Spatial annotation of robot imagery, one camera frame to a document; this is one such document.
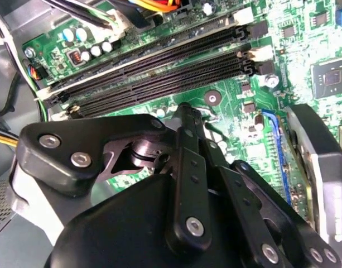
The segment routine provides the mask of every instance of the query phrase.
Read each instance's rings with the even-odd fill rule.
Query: screw
[[[317,250],[315,250],[315,249],[312,247],[312,248],[310,248],[310,252],[311,252],[311,254],[312,254],[312,257],[313,257],[316,261],[318,261],[318,262],[323,262],[323,258],[322,258],[321,254],[320,254]]]
[[[87,168],[91,165],[91,157],[90,155],[84,153],[84,152],[76,152],[74,153],[71,158],[71,162],[74,166],[78,168]]]
[[[36,56],[36,51],[30,46],[25,49],[25,55],[29,59],[33,59]]]
[[[209,144],[210,144],[210,147],[212,147],[213,149],[216,149],[217,145],[215,142],[210,141]]]
[[[43,135],[39,138],[39,143],[48,149],[57,148],[60,145],[60,140],[53,135]]]
[[[248,170],[248,166],[245,163],[240,163],[240,166],[242,167],[242,169]]]
[[[200,237],[204,234],[203,224],[194,217],[189,217],[186,221],[188,231],[196,237]]]
[[[184,130],[184,132],[186,132],[188,136],[193,137],[193,133],[190,130]]]
[[[268,244],[263,244],[261,246],[262,253],[264,253],[265,257],[272,263],[276,264],[278,263],[278,254],[276,251],[273,249],[272,246]]]
[[[337,262],[336,256],[334,256],[332,252],[330,252],[327,248],[325,248],[324,251],[325,251],[326,257],[327,257],[331,262],[334,262],[334,263]]]
[[[156,128],[162,128],[162,126],[163,126],[160,121],[155,120],[155,119],[151,120],[151,124]]]
[[[216,96],[210,95],[210,96],[209,96],[209,101],[210,101],[210,102],[215,102],[215,101],[216,101]]]

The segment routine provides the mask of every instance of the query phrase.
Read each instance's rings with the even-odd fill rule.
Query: mounting hole
[[[191,176],[191,180],[192,180],[194,183],[199,183],[199,179],[198,179],[195,175]]]
[[[243,201],[244,201],[245,205],[247,205],[247,206],[251,205],[251,203],[250,203],[250,201],[248,199],[244,198]]]
[[[241,166],[242,169],[244,169],[244,170],[248,170],[248,169],[249,169],[248,166],[247,166],[247,164],[245,164],[245,163],[240,163],[240,166]]]
[[[216,145],[216,143],[215,143],[214,141],[210,141],[210,142],[209,142],[209,145],[210,145],[210,147],[212,147],[213,149],[216,149],[216,147],[217,147],[217,145]]]
[[[166,162],[169,161],[170,158],[171,158],[171,157],[170,157],[168,154],[164,154],[164,155],[160,155],[160,156],[158,157],[158,160],[159,160],[159,162],[161,162],[161,163],[166,163]]]
[[[312,257],[317,261],[317,262],[323,262],[323,258],[321,256],[321,254],[316,250],[314,249],[313,247],[310,248],[310,252],[312,254]]]
[[[334,256],[334,254],[333,254],[331,251],[329,251],[327,248],[325,248],[324,251],[325,251],[326,257],[327,257],[331,262],[334,262],[334,263],[337,262],[336,256]]]

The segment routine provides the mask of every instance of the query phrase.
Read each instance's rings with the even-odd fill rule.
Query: white wire
[[[22,61],[20,60],[20,58],[18,57],[18,51],[15,45],[15,42],[13,41],[13,37],[10,34],[6,24],[3,21],[3,18],[0,16],[0,29],[1,32],[4,36],[4,42],[8,45],[11,54],[13,56],[13,59],[15,60],[17,67],[19,68],[23,78],[27,81],[27,84],[36,92],[37,91],[37,87],[34,84],[34,82],[32,81],[32,79],[30,78],[30,76],[28,75],[26,69],[23,67],[22,65]]]
[[[105,11],[100,10],[98,8],[95,8],[95,7],[93,7],[93,6],[89,5],[89,4],[81,3],[78,0],[64,0],[64,1],[67,1],[69,3],[75,4],[75,5],[80,6],[80,7],[84,7],[86,9],[88,9],[88,10],[94,11],[95,13],[98,13],[98,14],[101,14],[101,15],[104,15],[104,16],[107,16],[107,17],[109,16],[109,14],[107,14]]]

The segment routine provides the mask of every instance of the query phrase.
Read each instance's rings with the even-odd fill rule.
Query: microchip
[[[295,28],[294,28],[294,26],[292,25],[290,27],[282,29],[282,35],[285,38],[289,38],[291,36],[294,36],[295,35]]]
[[[255,110],[256,110],[256,108],[255,108],[255,104],[253,102],[244,104],[244,112],[245,113],[252,113],[252,112],[255,112]]]
[[[320,25],[323,25],[323,24],[326,24],[326,23],[327,23],[327,12],[319,14],[319,15],[316,15],[314,17],[314,24],[315,24],[315,26],[320,26]]]
[[[250,86],[250,84],[243,84],[242,85],[242,91],[244,92],[244,91],[248,91],[248,90],[250,90],[251,89],[251,86]]]
[[[313,65],[311,72],[316,99],[342,93],[342,58]]]

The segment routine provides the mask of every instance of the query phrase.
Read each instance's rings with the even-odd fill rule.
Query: capacitor
[[[102,50],[100,48],[100,46],[93,46],[90,49],[90,53],[94,56],[94,57],[99,57],[102,54]]]
[[[80,42],[85,42],[88,39],[88,33],[83,28],[76,29],[75,35]]]
[[[255,116],[254,121],[255,121],[254,123],[255,129],[257,131],[263,131],[264,130],[264,116],[262,114],[258,114]]]
[[[268,88],[275,88],[279,84],[280,80],[276,74],[268,74],[266,75],[264,82],[265,86]]]
[[[202,6],[202,11],[206,16],[211,16],[216,11],[216,6],[214,2],[206,2]]]
[[[84,60],[84,61],[89,61],[89,60],[91,60],[91,54],[90,54],[90,52],[88,52],[88,51],[83,51],[83,52],[80,54],[80,57],[81,57],[81,59]]]
[[[69,29],[69,28],[64,29],[62,32],[62,35],[63,35],[64,41],[67,41],[67,42],[73,42],[74,41],[74,33],[71,29]]]
[[[113,50],[113,45],[109,42],[102,43],[102,50],[106,53],[109,53]]]
[[[166,113],[163,109],[157,109],[156,114],[158,118],[164,118],[166,116]]]

